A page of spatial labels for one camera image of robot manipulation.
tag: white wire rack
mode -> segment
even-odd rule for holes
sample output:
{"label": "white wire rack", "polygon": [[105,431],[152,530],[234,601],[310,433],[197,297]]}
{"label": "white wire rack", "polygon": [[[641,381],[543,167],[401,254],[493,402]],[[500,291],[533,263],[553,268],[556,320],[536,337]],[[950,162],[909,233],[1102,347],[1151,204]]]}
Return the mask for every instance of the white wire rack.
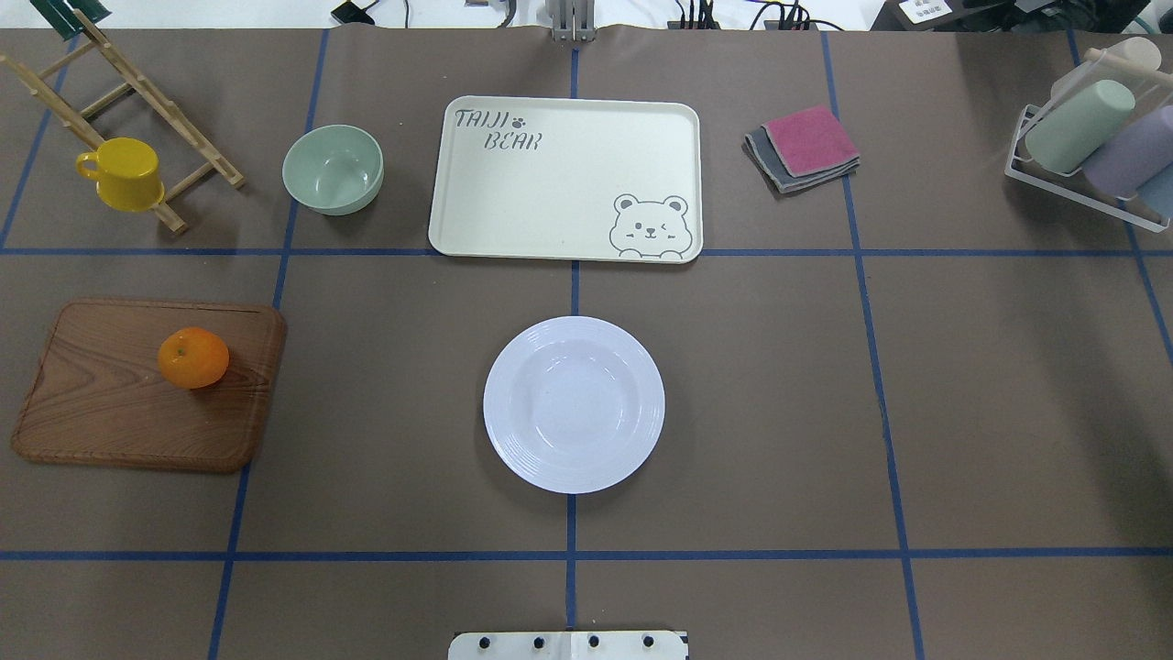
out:
{"label": "white wire rack", "polygon": [[1084,53],[1084,61],[1091,62],[1091,66],[1072,76],[1042,108],[1038,106],[1026,106],[1023,108],[1022,114],[1018,116],[1013,137],[1010,141],[1009,156],[1006,157],[1006,176],[1078,202],[1112,217],[1131,222],[1150,231],[1165,231],[1169,226],[1171,218],[1162,217],[1148,207],[1138,196],[1112,197],[1101,195],[1087,183],[1086,178],[1080,173],[1079,168],[1066,173],[1047,171],[1037,164],[1032,164],[1033,158],[1022,148],[1022,141],[1026,136],[1026,132],[1046,117],[1057,104],[1066,100],[1071,95],[1071,91],[1077,89],[1079,83],[1089,75],[1092,75],[1099,67],[1111,67],[1138,80],[1132,89],[1137,96],[1137,109],[1133,110],[1133,116],[1128,120],[1130,122],[1143,114],[1141,101],[1154,96],[1154,93],[1166,91],[1166,96],[1155,106],[1151,103],[1144,104],[1145,108],[1151,109],[1165,106],[1173,98],[1173,75],[1147,69],[1131,60],[1119,57],[1099,48],[1089,48]]}

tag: plate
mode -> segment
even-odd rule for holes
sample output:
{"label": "plate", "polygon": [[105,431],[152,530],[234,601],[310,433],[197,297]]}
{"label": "plate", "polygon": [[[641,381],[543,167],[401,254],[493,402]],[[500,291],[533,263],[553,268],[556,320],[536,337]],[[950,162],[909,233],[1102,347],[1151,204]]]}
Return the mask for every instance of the plate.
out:
{"label": "plate", "polygon": [[679,264],[704,245],[700,120],[680,103],[461,96],[428,239],[452,256]]}
{"label": "plate", "polygon": [[636,471],[664,426],[664,383],[622,327],[588,315],[543,320],[506,346],[484,386],[484,428],[530,484],[589,494]]}

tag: yellow mug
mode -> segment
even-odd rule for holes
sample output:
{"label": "yellow mug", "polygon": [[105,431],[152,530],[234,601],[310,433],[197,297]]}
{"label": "yellow mug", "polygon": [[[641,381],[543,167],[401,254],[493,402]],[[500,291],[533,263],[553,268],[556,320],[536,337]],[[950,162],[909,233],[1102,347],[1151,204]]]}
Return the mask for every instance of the yellow mug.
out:
{"label": "yellow mug", "polygon": [[150,144],[115,137],[77,156],[77,173],[97,182],[97,196],[120,211],[144,211],[163,200],[158,156]]}

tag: bowl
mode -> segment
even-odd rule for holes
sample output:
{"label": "bowl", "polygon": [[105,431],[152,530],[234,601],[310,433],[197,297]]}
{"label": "bowl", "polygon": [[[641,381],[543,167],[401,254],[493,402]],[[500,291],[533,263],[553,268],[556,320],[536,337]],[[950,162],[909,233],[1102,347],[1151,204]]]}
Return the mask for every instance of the bowl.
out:
{"label": "bowl", "polygon": [[382,169],[382,149],[375,138],[339,123],[299,137],[285,154],[282,181],[301,205],[323,215],[346,215],[379,193]]}

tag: brown wooden tray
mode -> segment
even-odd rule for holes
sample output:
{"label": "brown wooden tray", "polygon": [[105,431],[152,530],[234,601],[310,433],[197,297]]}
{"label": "brown wooden tray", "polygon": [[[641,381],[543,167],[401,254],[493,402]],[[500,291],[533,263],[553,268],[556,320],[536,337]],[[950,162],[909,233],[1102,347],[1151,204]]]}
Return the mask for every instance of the brown wooden tray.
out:
{"label": "brown wooden tray", "polygon": [[[198,325],[228,345],[218,383],[183,390],[158,347]],[[266,305],[79,298],[61,309],[12,437],[39,463],[233,472],[264,433],[285,320]]]}

